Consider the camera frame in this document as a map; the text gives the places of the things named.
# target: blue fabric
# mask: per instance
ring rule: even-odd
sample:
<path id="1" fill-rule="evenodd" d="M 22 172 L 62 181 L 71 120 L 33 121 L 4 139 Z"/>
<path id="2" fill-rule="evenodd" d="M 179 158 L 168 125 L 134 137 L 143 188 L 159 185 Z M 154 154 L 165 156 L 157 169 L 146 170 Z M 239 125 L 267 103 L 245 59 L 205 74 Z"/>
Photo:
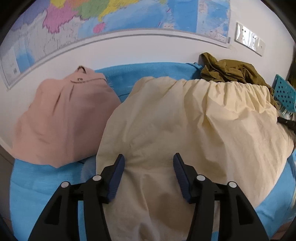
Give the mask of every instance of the blue fabric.
<path id="1" fill-rule="evenodd" d="M 141 78 L 153 76 L 155 78 L 169 76 L 173 79 L 194 80 L 200 79 L 202 66 L 197 63 L 145 63 L 127 64 L 96 70 L 103 73 L 107 82 L 118 95 L 121 102 L 124 102 L 131 92 L 134 84 Z"/>
<path id="2" fill-rule="evenodd" d="M 170 76 L 179 79 L 199 79 L 201 66 L 180 63 L 148 63 L 122 65 L 96 72 L 105 74 L 108 83 L 123 102 L 131 92 L 135 82 L 145 76 Z M 256 208 L 269 236 L 279 226 L 294 217 L 290 208 L 295 189 L 295 180 L 290 164 L 296 161 L 296 152 L 288 158 L 288 163 L 274 189 Z M 77 184 L 87 181 L 95 174 L 95 156 L 81 162 L 71 163 L 61 168 L 39 166 L 15 160 L 10 182 L 10 212 L 14 235 L 18 241 L 27 241 L 43 208 L 63 181 Z M 85 241 L 85 227 L 82 203 L 78 204 L 80 240 Z"/>

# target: teal plastic basket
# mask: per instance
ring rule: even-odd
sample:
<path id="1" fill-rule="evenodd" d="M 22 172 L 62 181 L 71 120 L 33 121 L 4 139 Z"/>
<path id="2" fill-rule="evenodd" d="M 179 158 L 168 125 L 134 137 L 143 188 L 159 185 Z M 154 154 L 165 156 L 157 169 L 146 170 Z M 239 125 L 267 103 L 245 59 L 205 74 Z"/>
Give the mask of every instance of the teal plastic basket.
<path id="1" fill-rule="evenodd" d="M 275 81 L 274 98 L 280 101 L 289 112 L 296 112 L 296 90 L 278 74 L 275 77 Z"/>

